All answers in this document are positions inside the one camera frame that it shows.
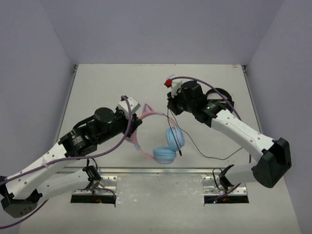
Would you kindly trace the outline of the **pink blue cat-ear headphones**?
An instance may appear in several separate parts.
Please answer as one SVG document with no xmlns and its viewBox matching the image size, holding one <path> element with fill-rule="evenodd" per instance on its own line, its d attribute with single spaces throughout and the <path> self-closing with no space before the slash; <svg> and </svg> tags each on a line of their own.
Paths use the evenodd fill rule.
<svg viewBox="0 0 312 234">
<path fill-rule="evenodd" d="M 182 130 L 178 127 L 175 120 L 160 111 L 156 111 L 151 105 L 145 103 L 142 108 L 139 120 L 146 120 L 151 117 L 154 122 L 149 121 L 151 127 L 147 130 L 135 130 L 126 141 L 133 144 L 135 149 L 145 157 L 159 163 L 168 165 L 173 163 L 177 155 L 182 155 L 182 148 L 185 145 L 185 138 Z M 160 124 L 156 117 L 166 118 L 168 128 L 162 132 L 156 130 Z"/>
</svg>

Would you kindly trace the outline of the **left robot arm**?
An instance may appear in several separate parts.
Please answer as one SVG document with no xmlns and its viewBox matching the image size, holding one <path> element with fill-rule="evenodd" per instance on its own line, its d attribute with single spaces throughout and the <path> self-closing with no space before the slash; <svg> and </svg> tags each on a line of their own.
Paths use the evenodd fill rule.
<svg viewBox="0 0 312 234">
<path fill-rule="evenodd" d="M 133 104 L 131 112 L 121 106 L 115 111 L 98 108 L 31 165 L 15 175 L 1 176 L 3 210 L 13 218 L 20 218 L 52 197 L 75 189 L 95 189 L 102 178 L 92 165 L 60 178 L 51 179 L 51 176 L 76 160 L 86 158 L 111 138 L 119 134 L 130 136 L 142 123 L 136 115 L 138 109 L 139 106 Z"/>
</svg>

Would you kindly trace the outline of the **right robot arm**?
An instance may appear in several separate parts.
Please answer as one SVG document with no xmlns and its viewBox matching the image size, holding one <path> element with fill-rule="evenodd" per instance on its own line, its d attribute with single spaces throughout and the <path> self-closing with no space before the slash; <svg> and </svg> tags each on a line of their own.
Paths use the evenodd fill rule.
<svg viewBox="0 0 312 234">
<path fill-rule="evenodd" d="M 282 137 L 275 140 L 265 136 L 242 122 L 231 103 L 225 106 L 218 99 L 208 99 L 202 83 L 196 78 L 187 82 L 180 77 L 167 79 L 164 84 L 171 89 L 167 94 L 169 110 L 175 115 L 191 113 L 198 122 L 232 139 L 254 159 L 253 163 L 232 164 L 220 172 L 219 183 L 224 190 L 249 182 L 273 188 L 292 166 L 290 144 Z"/>
</svg>

